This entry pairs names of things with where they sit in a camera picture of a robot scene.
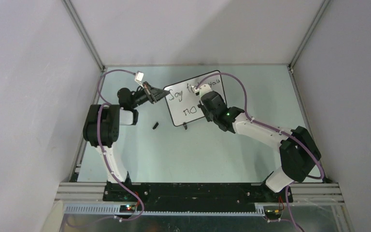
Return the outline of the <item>aluminium frame rail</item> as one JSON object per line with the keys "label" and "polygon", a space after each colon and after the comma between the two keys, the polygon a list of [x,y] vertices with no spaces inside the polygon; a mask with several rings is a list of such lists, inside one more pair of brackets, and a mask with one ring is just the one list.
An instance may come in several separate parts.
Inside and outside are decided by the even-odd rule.
{"label": "aluminium frame rail", "polygon": [[56,201],[67,213],[184,216],[260,216],[295,206],[343,206],[338,184],[293,184],[278,193],[254,183],[134,183],[127,189],[110,183],[65,182]]}

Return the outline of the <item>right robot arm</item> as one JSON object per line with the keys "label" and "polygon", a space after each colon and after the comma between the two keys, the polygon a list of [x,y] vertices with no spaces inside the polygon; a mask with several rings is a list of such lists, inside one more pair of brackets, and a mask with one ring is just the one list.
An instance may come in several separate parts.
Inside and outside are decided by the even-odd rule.
{"label": "right robot arm", "polygon": [[[222,131],[250,137],[278,151],[281,166],[265,179],[261,190],[264,200],[276,201],[281,190],[294,182],[325,177],[319,162],[321,154],[306,128],[298,126],[292,130],[258,121],[243,109],[227,107],[222,96],[211,89],[200,90],[197,96],[200,99],[198,107],[208,122],[213,122]],[[310,174],[314,167],[320,172],[318,177]]]}

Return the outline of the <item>black framed whiteboard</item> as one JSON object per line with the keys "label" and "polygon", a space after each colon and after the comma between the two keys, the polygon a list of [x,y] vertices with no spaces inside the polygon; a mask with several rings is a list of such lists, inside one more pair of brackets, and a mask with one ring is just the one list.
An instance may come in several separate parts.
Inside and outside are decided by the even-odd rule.
{"label": "black framed whiteboard", "polygon": [[182,126],[204,117],[203,112],[198,108],[199,96],[192,91],[193,86],[197,86],[201,81],[219,93],[226,101],[222,76],[219,70],[204,73],[168,86],[163,89],[169,91],[166,96],[166,103],[171,115],[173,125]]}

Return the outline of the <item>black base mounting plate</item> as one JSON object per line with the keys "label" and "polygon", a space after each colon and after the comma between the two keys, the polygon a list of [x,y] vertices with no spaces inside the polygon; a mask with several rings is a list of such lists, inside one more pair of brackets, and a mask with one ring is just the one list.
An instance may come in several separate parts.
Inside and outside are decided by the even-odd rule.
{"label": "black base mounting plate", "polygon": [[293,201],[291,189],[275,193],[251,183],[131,183],[107,182],[105,202],[133,202],[146,211],[174,213],[248,213],[259,203]]}

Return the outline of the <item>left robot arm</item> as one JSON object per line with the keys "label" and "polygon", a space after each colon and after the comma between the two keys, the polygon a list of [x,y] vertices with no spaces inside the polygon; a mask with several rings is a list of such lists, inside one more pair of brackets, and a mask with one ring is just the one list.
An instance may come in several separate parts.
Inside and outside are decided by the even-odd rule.
{"label": "left robot arm", "polygon": [[117,92],[118,104],[92,104],[88,110],[83,138],[102,157],[107,170],[107,181],[120,183],[114,194],[121,201],[128,201],[133,196],[133,187],[126,184],[129,174],[121,155],[115,150],[121,126],[135,126],[139,113],[137,107],[150,102],[155,104],[168,96],[168,90],[151,86],[148,82],[141,84],[135,91],[121,88]]}

